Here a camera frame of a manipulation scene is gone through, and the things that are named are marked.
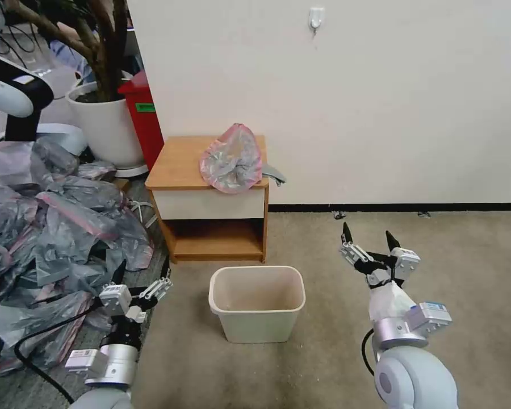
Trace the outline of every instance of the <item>white cable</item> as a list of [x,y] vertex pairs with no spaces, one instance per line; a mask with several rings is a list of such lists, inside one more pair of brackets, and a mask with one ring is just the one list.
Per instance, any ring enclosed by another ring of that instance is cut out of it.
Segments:
[[[138,210],[138,214],[140,217],[140,223],[144,224],[144,218],[142,217],[142,206],[148,206],[153,208],[153,205],[149,202],[139,202],[131,200],[129,201],[129,206],[132,211]],[[148,220],[146,224],[144,224],[145,228],[149,228],[155,221],[157,220],[157,215],[153,215],[151,219]]]

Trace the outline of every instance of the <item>trash can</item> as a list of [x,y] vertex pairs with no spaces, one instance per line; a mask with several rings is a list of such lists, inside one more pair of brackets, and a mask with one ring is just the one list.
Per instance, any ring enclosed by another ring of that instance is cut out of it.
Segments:
[[118,92],[125,95],[144,160],[148,170],[152,170],[164,142],[146,72],[140,71],[130,81],[121,85]]
[[305,287],[289,266],[224,267],[210,279],[208,302],[229,342],[285,342],[305,305]]

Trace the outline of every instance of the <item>black baseboard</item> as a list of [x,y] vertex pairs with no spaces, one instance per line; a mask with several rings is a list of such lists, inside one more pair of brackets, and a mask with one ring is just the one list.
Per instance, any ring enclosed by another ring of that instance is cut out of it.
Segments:
[[511,203],[270,204],[270,212],[511,211]]

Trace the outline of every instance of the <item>beige carpet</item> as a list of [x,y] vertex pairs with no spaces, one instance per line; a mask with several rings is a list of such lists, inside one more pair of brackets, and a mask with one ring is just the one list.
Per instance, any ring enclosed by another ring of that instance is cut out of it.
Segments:
[[[337,252],[331,214],[270,214],[268,264],[303,275],[307,304],[289,342],[228,343],[208,308],[221,262],[173,267],[133,390],[135,407],[380,408],[359,345],[368,288]],[[511,408],[511,213],[349,214],[356,243],[384,252],[389,229],[422,263],[405,285],[416,301],[443,302],[454,324],[429,350],[449,368],[459,407]]]

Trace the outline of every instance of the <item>white wall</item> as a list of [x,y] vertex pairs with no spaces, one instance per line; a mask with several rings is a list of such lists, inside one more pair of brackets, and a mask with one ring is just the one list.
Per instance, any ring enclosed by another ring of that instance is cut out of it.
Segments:
[[265,134],[271,203],[511,202],[511,0],[129,6],[163,135]]

